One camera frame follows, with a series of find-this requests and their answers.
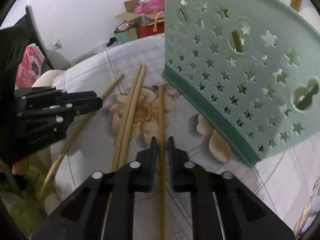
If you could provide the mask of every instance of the flower petal print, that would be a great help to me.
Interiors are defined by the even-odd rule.
[[[232,159],[231,148],[229,144],[222,138],[222,136],[215,131],[211,124],[199,114],[197,119],[198,133],[202,135],[210,135],[209,150],[212,155],[220,162],[227,163]]]
[[[176,112],[177,108],[174,104],[175,99],[179,98],[178,93],[169,94],[170,85],[165,85],[164,110],[166,112]],[[135,139],[140,133],[143,133],[145,142],[149,145],[153,136],[158,137],[159,133],[159,87],[153,86],[149,88],[141,88],[138,98],[136,111],[134,114],[131,138]],[[118,94],[116,96],[118,103],[109,108],[109,112],[113,115],[112,130],[118,134],[121,120],[124,114],[127,94]],[[165,116],[165,127],[169,126],[169,120]]]

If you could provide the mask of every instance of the wooden chopstick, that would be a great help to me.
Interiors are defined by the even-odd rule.
[[[137,102],[138,102],[138,97],[140,94],[142,82],[144,79],[144,74],[146,72],[147,65],[145,63],[142,64],[141,72],[138,78],[137,86],[133,94],[132,102],[130,105],[129,109],[129,115],[128,115],[128,120],[127,124],[124,129],[124,135],[123,135],[123,140],[122,140],[122,145],[121,145],[121,151],[120,151],[120,156],[119,156],[119,163],[118,163],[118,169],[120,169],[123,165],[126,164],[127,160],[127,152],[128,152],[128,147],[129,147],[129,141],[130,141],[130,136],[131,136],[131,130],[132,130],[132,124],[133,124],[133,119],[134,119],[134,113],[136,110]]]
[[[166,171],[165,171],[165,124],[164,124],[164,86],[159,86],[159,231],[160,240],[167,238],[166,219]]]
[[[129,109],[131,106],[131,102],[132,102],[132,98],[133,98],[133,94],[134,91],[136,89],[137,86],[137,82],[138,82],[138,78],[141,72],[141,68],[142,68],[142,64],[138,67],[136,74],[134,76],[134,79],[132,81],[131,84],[131,88],[130,88],[130,92],[127,96],[127,101],[125,103],[125,107],[124,107],[124,114],[121,120],[121,124],[120,124],[120,129],[118,132],[118,137],[116,140],[116,146],[115,146],[115,151],[113,154],[113,159],[112,159],[112,165],[111,165],[111,172],[114,172],[118,169],[118,164],[119,164],[119,157],[120,157],[120,151],[121,151],[121,145],[122,145],[122,140],[123,140],[123,136],[124,136],[124,130],[127,124],[127,120],[128,120],[128,115],[129,115]]]
[[[107,90],[101,95],[101,99],[105,100],[107,96],[110,94],[110,92],[114,89],[114,87],[118,84],[118,82],[124,77],[124,74],[122,73],[108,88]],[[83,127],[86,125],[86,123],[90,120],[91,116],[94,113],[86,114],[83,119],[79,122],[78,126],[76,127],[75,131],[71,134],[70,138],[66,141],[65,145],[63,146],[62,150],[60,151],[58,158],[56,161],[52,164],[47,176],[45,177],[44,183],[41,187],[39,195],[41,196],[46,189],[48,183],[54,176],[54,174],[57,172],[63,158],[68,152],[68,149],[73,144],[73,142],[76,140],[78,135],[81,133]]]

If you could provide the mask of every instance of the cardboard box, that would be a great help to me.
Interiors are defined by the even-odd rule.
[[[124,13],[121,13],[119,15],[117,15],[116,17],[118,19],[121,19],[121,20],[124,20],[124,21],[132,21],[132,20],[135,20],[135,19],[138,19],[139,17],[141,17],[142,15],[141,14],[136,14],[134,13],[134,9],[139,5],[139,1],[140,0],[131,0],[131,1],[125,1],[124,2],[124,6],[125,6],[125,9],[126,9],[126,12]],[[149,20],[149,23],[154,21],[154,19],[156,18],[156,13],[152,13],[152,14],[146,14],[144,15],[145,17],[147,17]]]

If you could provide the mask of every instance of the red gift bag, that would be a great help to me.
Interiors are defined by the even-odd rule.
[[[148,26],[139,27],[140,38],[164,33],[164,19],[158,20],[159,15],[163,12],[159,12],[156,15],[155,21]]]

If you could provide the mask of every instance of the screw head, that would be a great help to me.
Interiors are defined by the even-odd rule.
[[[195,163],[194,162],[185,162],[184,164],[183,164],[183,166],[186,168],[186,169],[192,169],[194,166],[196,166],[195,165]]]
[[[233,178],[233,174],[230,171],[225,171],[221,174],[221,176],[224,179],[232,179]]]
[[[136,169],[141,166],[141,163],[134,161],[134,162],[130,162],[129,166],[133,169]]]
[[[56,121],[57,121],[58,123],[62,123],[62,122],[63,122],[63,117],[62,117],[62,116],[57,116],[57,117],[56,117]]]
[[[94,173],[91,174],[91,177],[94,179],[101,179],[103,176],[103,173],[101,171],[95,171]]]

